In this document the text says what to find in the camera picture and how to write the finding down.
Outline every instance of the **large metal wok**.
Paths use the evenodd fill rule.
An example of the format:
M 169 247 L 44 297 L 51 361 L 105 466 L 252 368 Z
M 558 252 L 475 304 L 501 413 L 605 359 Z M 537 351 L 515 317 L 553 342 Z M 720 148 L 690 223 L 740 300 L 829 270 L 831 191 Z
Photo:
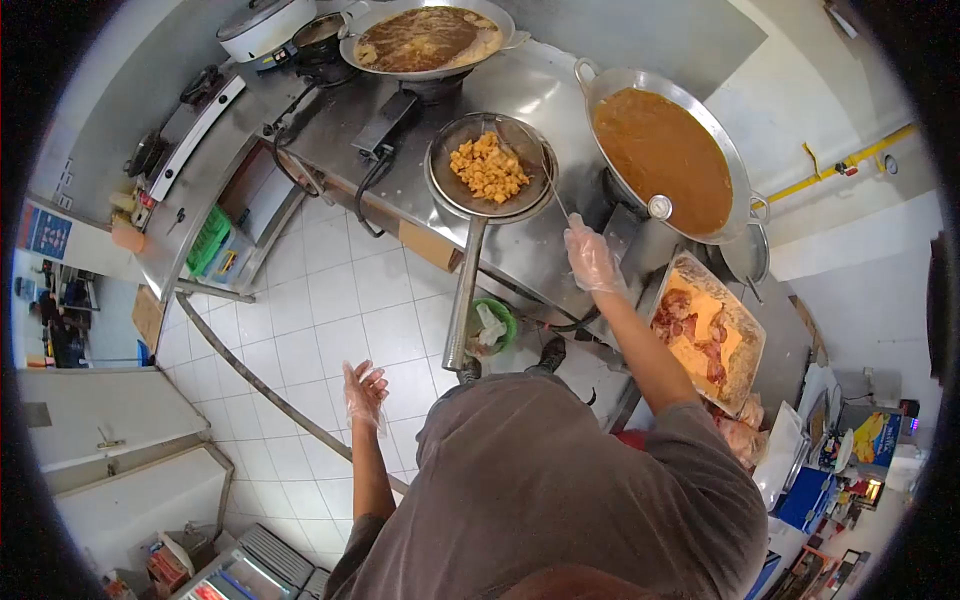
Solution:
M 473 198 L 467 185 L 450 170 L 451 152 L 490 131 L 496 132 L 502 145 L 516 154 L 523 172 L 530 177 L 530 183 L 522 185 L 517 195 L 502 204 Z M 523 121 L 495 112 L 472 112 L 451 121 L 437 133 L 427 146 L 423 172 L 437 202 L 470 221 L 444 347 L 444 369 L 459 371 L 464 366 L 467 316 L 473 301 L 480 246 L 487 225 L 506 225 L 528 219 L 549 204 L 554 196 L 550 181 L 558 176 L 557 157 L 550 144 Z
M 595 74 L 593 79 L 588 80 L 584 77 L 584 65 L 592 69 L 593 73 Z M 747 170 L 744 168 L 743 161 L 740 159 L 740 154 L 737 153 L 736 148 L 733 146 L 730 136 L 724 131 L 723 127 L 720 125 L 720 122 L 717 121 L 712 114 L 710 114 L 710 111 L 707 110 L 707 107 L 702 105 L 700 101 L 690 95 L 688 91 L 679 85 L 674 84 L 665 77 L 657 75 L 656 73 L 650 73 L 648 71 L 637 71 L 626 68 L 615 68 L 602 71 L 600 67 L 598 67 L 597 64 L 590 59 L 577 60 L 573 70 L 577 76 L 577 82 L 580 83 L 580 88 L 584 92 L 584 99 L 586 100 L 587 104 L 587 120 L 590 123 L 590 130 L 593 132 L 593 138 L 596 139 L 597 146 L 600 147 L 600 152 L 610 165 L 610 170 L 613 175 L 623 186 L 623 189 L 626 190 L 626 192 L 629 193 L 639 205 L 646 206 L 650 199 L 640 198 L 633 188 L 627 184 L 626 180 L 623 179 L 623 176 L 617 172 L 616 168 L 613 166 L 613 163 L 610 162 L 610 157 L 607 156 L 606 152 L 604 152 L 603 146 L 600 146 L 600 140 L 596 137 L 596 129 L 593 127 L 593 110 L 596 108 L 596 106 L 605 98 L 608 98 L 612 94 L 627 87 L 659 94 L 660 96 L 663 96 L 667 100 L 679 105 L 681 108 L 689 112 L 693 118 L 695 118 L 705 130 L 707 130 L 710 136 L 713 137 L 713 140 L 717 143 L 717 146 L 720 147 L 720 151 L 723 153 L 724 159 L 727 161 L 727 169 L 730 171 L 730 183 L 733 191 L 733 203 L 731 206 L 730 215 L 727 217 L 727 222 L 724 224 L 724 226 L 713 233 L 705 235 L 691 235 L 685 231 L 680 231 L 679 229 L 673 228 L 673 226 L 670 227 L 696 242 L 719 245 L 726 244 L 727 242 L 731 242 L 736 239 L 741 233 L 743 233 L 746 226 L 750 223 L 763 225 L 769 221 L 770 205 L 767 203 L 766 198 L 757 194 L 757 192 L 750 188 L 750 181 L 747 179 Z M 762 218 L 757 218 L 751 215 L 750 207 L 754 201 L 759 201 L 766 206 L 766 210 L 764 211 Z
M 468 9 L 486 16 L 489 20 L 496 23 L 496 26 L 500 28 L 500 32 L 503 33 L 503 45 L 500 46 L 500 50 L 516 48 L 530 37 L 530 34 L 527 32 L 516 30 L 513 18 L 506 11 L 487 0 L 392 0 L 391 2 L 359 0 L 341 11 L 345 25 L 344 29 L 341 30 L 340 54 L 344 57 L 344 60 L 361 71 L 367 71 L 368 73 L 374 73 L 376 75 L 387 75 L 403 82 L 427 82 L 442 79 L 456 75 L 457 73 L 469 71 L 480 62 L 489 58 L 485 57 L 470 64 L 451 68 L 415 71 L 411 73 L 376 71 L 357 62 L 357 59 L 353 55 L 353 49 L 360 35 L 370 27 L 404 11 L 422 7 L 441 6 Z

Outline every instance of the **white tiled floor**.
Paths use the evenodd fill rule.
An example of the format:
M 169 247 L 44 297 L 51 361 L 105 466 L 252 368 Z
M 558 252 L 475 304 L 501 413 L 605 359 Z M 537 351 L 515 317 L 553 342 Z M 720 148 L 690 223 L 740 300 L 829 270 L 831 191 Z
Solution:
M 371 357 L 390 381 L 387 470 L 417 474 L 414 436 L 436 398 L 457 384 L 440 367 L 456 276 L 390 235 L 371 238 L 340 207 L 309 200 L 291 219 L 257 278 L 255 304 L 203 295 L 191 304 L 246 366 L 345 444 L 342 362 Z M 238 535 L 259 521 L 315 564 L 332 567 L 352 517 L 351 465 L 298 427 L 216 354 L 175 302 L 164 321 L 157 362 L 206 416 L 211 436 L 236 471 L 227 528 Z M 540 357 L 536 330 L 485 359 L 485 372 L 522 371 Z M 567 344 L 558 375 L 594 412 L 606 415 L 626 376 Z

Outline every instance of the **rice cooker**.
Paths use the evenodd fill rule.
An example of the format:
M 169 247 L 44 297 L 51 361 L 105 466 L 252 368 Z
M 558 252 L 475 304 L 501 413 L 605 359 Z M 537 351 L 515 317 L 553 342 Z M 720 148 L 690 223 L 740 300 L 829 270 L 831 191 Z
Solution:
M 250 0 L 217 30 L 217 41 L 237 62 L 269 69 L 290 58 L 290 38 L 315 16 L 314 0 Z

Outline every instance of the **green plastic basket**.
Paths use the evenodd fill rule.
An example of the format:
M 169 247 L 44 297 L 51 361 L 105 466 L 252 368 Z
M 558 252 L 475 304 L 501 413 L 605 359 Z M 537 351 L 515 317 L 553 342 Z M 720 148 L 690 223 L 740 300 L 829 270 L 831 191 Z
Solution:
M 476 312 L 479 304 L 486 304 L 488 308 L 490 308 L 490 312 L 492 312 L 497 319 L 507 326 L 507 332 L 497 338 L 496 346 L 494 346 L 493 350 L 487 354 L 488 356 L 493 356 L 494 354 L 499 354 L 507 346 L 514 342 L 514 339 L 516 338 L 516 319 L 514 318 L 514 315 L 510 313 L 509 308 L 493 298 L 474 299 L 473 304 L 471 305 L 471 309 L 474 313 Z
M 215 204 L 213 210 L 206 216 L 204 226 L 197 234 L 190 254 L 186 256 L 186 268 L 190 270 L 190 275 L 199 277 L 204 273 L 206 265 L 210 264 L 213 257 L 217 255 L 220 245 L 229 235 L 231 226 L 232 223 L 226 212 Z

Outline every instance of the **hand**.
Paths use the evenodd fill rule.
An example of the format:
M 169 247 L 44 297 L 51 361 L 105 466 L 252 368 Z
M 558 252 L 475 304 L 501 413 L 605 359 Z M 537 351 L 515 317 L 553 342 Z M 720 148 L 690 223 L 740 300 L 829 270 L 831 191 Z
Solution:
M 627 283 L 607 240 L 584 225 L 583 218 L 575 212 L 570 215 L 569 223 L 570 228 L 564 231 L 564 242 L 577 287 L 585 292 L 626 296 Z
M 365 360 L 354 369 L 344 361 L 344 400 L 347 403 L 348 424 L 351 426 L 358 422 L 371 424 L 375 428 L 382 426 L 380 404 L 390 392 L 387 391 L 387 380 L 383 378 L 382 369 L 367 372 L 372 365 L 371 361 Z

